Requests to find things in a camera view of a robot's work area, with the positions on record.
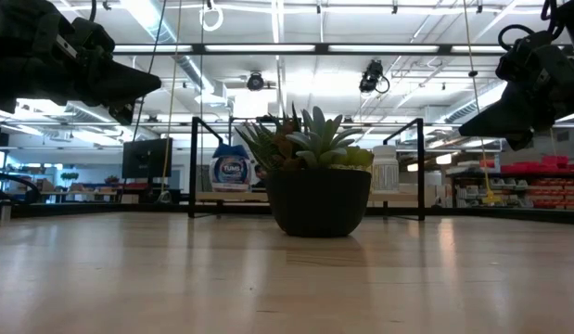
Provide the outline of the green succulent plants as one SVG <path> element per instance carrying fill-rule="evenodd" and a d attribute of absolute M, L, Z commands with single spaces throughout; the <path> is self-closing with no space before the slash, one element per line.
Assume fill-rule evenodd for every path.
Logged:
<path fill-rule="evenodd" d="M 342 130 L 343 117 L 327 119 L 323 111 L 293 111 L 279 119 L 269 117 L 271 130 L 262 123 L 247 123 L 236 132 L 255 160 L 267 172 L 346 169 L 367 171 L 375 155 L 353 145 L 360 128 Z"/>

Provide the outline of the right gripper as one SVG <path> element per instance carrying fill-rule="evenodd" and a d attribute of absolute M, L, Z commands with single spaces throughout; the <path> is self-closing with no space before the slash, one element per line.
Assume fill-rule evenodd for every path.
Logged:
<path fill-rule="evenodd" d="M 574 60 L 552 44 L 549 32 L 531 31 L 512 45 L 500 43 L 496 75 L 506 81 L 499 100 L 459 128 L 462 136 L 505 137 L 514 151 L 526 148 L 531 131 L 545 131 L 574 113 Z"/>

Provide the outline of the Tums bottle blue cap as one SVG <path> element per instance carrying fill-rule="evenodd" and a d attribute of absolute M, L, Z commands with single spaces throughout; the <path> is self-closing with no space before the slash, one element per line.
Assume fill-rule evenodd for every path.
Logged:
<path fill-rule="evenodd" d="M 220 144 L 210 161 L 213 192 L 249 192 L 250 158 L 242 145 Z"/>

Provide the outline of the black computer monitor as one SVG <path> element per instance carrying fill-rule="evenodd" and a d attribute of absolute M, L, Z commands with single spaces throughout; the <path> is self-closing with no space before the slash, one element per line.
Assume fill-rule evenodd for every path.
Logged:
<path fill-rule="evenodd" d="M 126 142 L 122 153 L 122 178 L 169 177 L 172 173 L 170 138 Z"/>

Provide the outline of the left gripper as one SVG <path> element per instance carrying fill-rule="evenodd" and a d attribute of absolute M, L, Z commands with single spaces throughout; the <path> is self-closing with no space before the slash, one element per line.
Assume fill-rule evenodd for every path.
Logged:
<path fill-rule="evenodd" d="M 114 47 L 92 20 L 68 21 L 47 0 L 12 0 L 12 96 L 109 106 L 110 117 L 131 125 L 134 104 L 126 103 L 159 89 L 161 80 L 113 61 Z"/>

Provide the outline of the wooden background desk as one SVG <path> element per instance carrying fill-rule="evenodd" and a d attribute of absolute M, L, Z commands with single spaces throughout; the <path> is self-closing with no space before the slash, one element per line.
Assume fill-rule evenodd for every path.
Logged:
<path fill-rule="evenodd" d="M 69 187 L 55 186 L 49 191 L 42 190 L 39 202 L 62 204 L 68 202 L 117 202 L 119 189 L 115 186 L 73 183 Z"/>

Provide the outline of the black frame wooden shelf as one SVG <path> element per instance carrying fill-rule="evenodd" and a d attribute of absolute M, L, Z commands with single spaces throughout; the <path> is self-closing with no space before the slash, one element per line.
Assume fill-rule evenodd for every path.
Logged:
<path fill-rule="evenodd" d="M 210 134 L 213 134 L 218 143 L 222 144 L 223 139 L 212 130 L 201 118 L 194 116 L 191 121 L 191 142 L 189 152 L 189 188 L 188 188 L 188 209 L 187 214 L 189 218 L 196 217 L 196 204 L 197 204 L 197 171 L 198 171 L 198 129 L 202 126 Z M 426 217 L 426 205 L 424 199 L 424 185 L 425 181 L 423 174 L 420 174 L 421 179 L 418 181 L 418 193 L 386 193 L 386 194 L 370 194 L 370 202 L 381 202 L 383 210 L 388 208 L 390 202 L 412 201 L 417 202 L 416 215 L 418 221 L 424 221 Z"/>

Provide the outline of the storage shelving with red bins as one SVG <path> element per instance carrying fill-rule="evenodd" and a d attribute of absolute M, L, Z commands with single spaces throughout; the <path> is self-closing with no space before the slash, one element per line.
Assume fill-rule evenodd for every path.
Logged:
<path fill-rule="evenodd" d="M 574 164 L 566 156 L 460 162 L 446 179 L 444 202 L 450 208 L 574 210 Z"/>

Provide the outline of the small white medicine bottle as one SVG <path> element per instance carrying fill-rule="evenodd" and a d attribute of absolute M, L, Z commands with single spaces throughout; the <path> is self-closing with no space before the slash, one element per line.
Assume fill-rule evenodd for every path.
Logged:
<path fill-rule="evenodd" d="M 373 148 L 373 153 L 373 192 L 397 193 L 399 191 L 399 163 L 396 148 L 387 145 L 377 146 Z"/>

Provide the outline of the black overhead frame bar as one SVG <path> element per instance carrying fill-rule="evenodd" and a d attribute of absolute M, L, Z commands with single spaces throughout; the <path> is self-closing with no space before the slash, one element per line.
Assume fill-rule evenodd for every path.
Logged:
<path fill-rule="evenodd" d="M 414 44 L 122 44 L 113 51 L 115 56 L 172 55 L 371 55 L 371 56 L 500 56 L 505 50 L 498 45 L 414 45 Z"/>

